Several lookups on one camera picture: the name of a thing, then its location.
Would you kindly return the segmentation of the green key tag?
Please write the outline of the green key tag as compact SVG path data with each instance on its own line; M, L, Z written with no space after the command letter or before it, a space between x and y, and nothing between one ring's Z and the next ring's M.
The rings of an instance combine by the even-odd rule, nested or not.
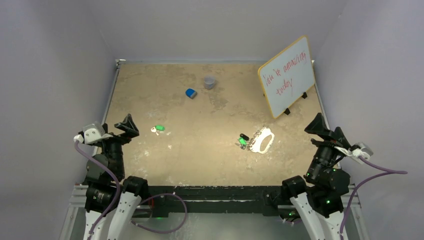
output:
M238 141L239 141L239 144L240 145L244 145L244 146L246 146L247 145L247 142L242 138L242 137L240 137L239 139L238 139Z

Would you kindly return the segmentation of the silver key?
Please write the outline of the silver key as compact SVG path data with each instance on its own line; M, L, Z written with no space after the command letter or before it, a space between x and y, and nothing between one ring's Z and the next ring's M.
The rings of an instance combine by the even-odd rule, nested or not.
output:
M243 143L235 143L238 147L240 147L242 150L245 150L247 148L247 144L243 144Z

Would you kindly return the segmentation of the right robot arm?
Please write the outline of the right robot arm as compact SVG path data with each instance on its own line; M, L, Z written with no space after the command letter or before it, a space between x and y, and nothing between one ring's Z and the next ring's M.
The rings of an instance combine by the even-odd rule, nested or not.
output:
M317 150L304 176L282 181L280 196L294 205L312 240L346 240L342 196L349 192L350 175L335 166L346 156L340 150L350 144L340 127L326 127L320 112L304 131L321 138L311 139Z

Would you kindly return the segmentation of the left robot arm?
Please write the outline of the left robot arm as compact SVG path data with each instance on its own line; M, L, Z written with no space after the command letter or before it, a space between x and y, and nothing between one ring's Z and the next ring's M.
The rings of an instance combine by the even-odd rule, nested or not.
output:
M74 137L75 149L87 158L85 240L120 240L138 205L149 199L148 182L125 177L122 146L139 136L131 114L114 124L122 132L108 132L106 123L89 124Z

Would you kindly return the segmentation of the green tag key on table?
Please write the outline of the green tag key on table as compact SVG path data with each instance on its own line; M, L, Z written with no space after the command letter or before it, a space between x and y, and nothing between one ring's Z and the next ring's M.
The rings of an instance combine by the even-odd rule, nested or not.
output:
M159 135L160 135L160 133L162 133L164 130L165 130L165 127L164 127L164 126L162 126L162 125L155 125L154 127L152 127L152 128L150 129L150 131L151 131L152 133L155 133L157 136L159 136Z

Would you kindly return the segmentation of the small whiteboard with red writing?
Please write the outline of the small whiteboard with red writing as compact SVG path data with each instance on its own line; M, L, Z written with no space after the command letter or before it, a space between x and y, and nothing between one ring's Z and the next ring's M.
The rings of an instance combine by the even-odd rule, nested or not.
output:
M315 85L308 37L301 36L272 57L259 67L257 75L276 119Z

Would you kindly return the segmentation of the blue eraser block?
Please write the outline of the blue eraser block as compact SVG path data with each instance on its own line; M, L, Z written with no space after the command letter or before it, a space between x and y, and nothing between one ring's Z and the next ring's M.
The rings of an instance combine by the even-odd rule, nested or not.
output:
M194 99L197 96L198 92L192 88L188 88L185 91L185 95L190 98L190 99Z

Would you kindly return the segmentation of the small grey cup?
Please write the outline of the small grey cup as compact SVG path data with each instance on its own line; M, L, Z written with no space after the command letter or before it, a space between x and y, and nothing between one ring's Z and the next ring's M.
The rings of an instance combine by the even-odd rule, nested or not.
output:
M204 88L207 90L211 90L214 88L216 84L216 78L213 76L205 76L203 79Z

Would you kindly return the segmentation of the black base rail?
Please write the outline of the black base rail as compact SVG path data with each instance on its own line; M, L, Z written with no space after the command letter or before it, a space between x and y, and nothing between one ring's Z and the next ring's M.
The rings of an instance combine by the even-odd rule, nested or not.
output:
M279 216L291 203L281 197L280 186L149 186L151 196L175 194L188 213L261 214Z

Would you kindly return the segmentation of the aluminium frame rail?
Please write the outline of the aluminium frame rail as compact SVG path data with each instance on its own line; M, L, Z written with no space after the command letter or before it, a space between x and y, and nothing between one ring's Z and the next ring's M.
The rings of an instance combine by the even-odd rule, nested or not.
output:
M343 205L346 207L353 193L355 185L349 186L349 192L341 196ZM84 207L86 201L87 185L76 185L73 188L69 204L74 207ZM189 185L150 185L148 187L150 195L162 193L175 194L187 202L251 202L270 198L270 201L281 192L281 186L189 186ZM358 194L353 196L351 207L361 208Z

